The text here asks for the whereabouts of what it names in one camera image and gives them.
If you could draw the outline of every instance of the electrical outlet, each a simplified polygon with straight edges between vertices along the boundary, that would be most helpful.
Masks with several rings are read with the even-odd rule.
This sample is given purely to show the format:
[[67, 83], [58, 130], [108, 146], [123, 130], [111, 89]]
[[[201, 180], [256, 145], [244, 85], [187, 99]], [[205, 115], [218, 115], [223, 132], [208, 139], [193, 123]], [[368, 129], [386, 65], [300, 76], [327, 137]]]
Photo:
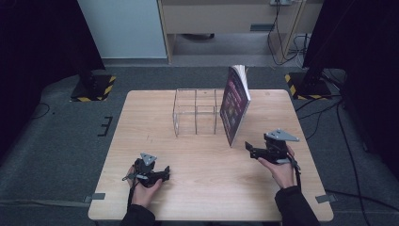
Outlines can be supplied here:
[[270, 0], [270, 6], [276, 6], [277, 3], [280, 6], [290, 6], [293, 4], [292, 0]]

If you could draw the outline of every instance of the hazard tape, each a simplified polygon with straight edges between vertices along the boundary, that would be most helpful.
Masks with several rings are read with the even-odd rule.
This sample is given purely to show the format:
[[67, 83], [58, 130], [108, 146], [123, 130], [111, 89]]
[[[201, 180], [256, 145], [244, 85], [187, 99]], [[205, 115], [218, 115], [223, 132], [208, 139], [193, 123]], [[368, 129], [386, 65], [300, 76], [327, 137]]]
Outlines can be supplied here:
[[290, 89], [291, 95], [294, 100], [328, 100], [330, 97], [322, 96], [322, 95], [299, 95], [296, 92], [295, 85], [293, 80], [291, 79], [290, 74], [285, 74], [285, 81], [287, 82], [288, 88]]
[[82, 96], [82, 97], [76, 97], [76, 98], [71, 98], [72, 102], [90, 102], [90, 101], [104, 101], [108, 95], [109, 92], [111, 91], [112, 87], [114, 86], [114, 82], [115, 79], [117, 77], [116, 76], [111, 76], [109, 78], [109, 82], [108, 85], [104, 91], [104, 95], [103, 96], [98, 96], [98, 97], [86, 97], [86, 96]]

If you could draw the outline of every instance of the purple book cover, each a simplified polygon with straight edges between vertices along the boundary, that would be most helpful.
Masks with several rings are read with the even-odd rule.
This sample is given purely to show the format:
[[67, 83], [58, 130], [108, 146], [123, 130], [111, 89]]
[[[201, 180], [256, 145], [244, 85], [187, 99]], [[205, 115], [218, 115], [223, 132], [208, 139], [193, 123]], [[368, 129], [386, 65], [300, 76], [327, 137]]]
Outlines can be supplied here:
[[229, 67], [229, 76], [220, 107], [220, 117], [230, 146], [238, 133], [249, 102], [245, 67], [242, 65]]

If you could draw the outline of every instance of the wooden table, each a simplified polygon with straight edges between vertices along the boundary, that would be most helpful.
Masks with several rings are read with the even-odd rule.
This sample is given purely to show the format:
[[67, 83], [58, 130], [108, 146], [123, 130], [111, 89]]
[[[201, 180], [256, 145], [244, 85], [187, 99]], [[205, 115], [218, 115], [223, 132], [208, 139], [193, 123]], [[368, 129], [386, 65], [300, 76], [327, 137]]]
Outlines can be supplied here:
[[218, 117], [216, 134], [176, 137], [172, 112], [175, 90], [134, 90], [122, 109], [88, 216], [93, 220], [122, 219], [129, 193], [121, 180], [140, 157], [158, 157], [155, 171], [170, 166], [170, 180], [164, 182], [150, 206], [157, 220], [279, 221], [274, 197], [279, 187], [271, 173], [249, 158], [244, 142], [264, 148], [263, 133], [282, 129], [299, 142], [289, 142], [302, 168], [305, 198], [321, 221], [333, 213], [319, 174], [285, 90], [252, 89], [252, 101], [232, 148]]

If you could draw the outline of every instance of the human hand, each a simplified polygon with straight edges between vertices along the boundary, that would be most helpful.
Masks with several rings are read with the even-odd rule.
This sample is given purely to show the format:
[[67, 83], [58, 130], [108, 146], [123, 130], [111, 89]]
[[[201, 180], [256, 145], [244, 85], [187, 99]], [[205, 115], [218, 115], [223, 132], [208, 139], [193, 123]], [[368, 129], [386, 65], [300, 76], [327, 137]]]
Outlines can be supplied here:
[[[287, 145], [287, 148], [288, 155], [294, 156], [295, 153], [291, 147]], [[261, 157], [258, 158], [258, 161], [271, 171], [272, 176], [279, 187], [287, 188], [294, 185], [294, 168], [291, 163], [275, 165]]]
[[[134, 171], [134, 166], [129, 168], [129, 171], [127, 172], [126, 175], [129, 175], [133, 171]], [[145, 187], [137, 179], [135, 183], [132, 179], [127, 179], [127, 182], [129, 183], [130, 188], [132, 189], [132, 187], [134, 186], [135, 190], [133, 193], [131, 204], [141, 205], [145, 208], [149, 207], [153, 195], [162, 186], [162, 179], [158, 179], [156, 183], [151, 187]]]

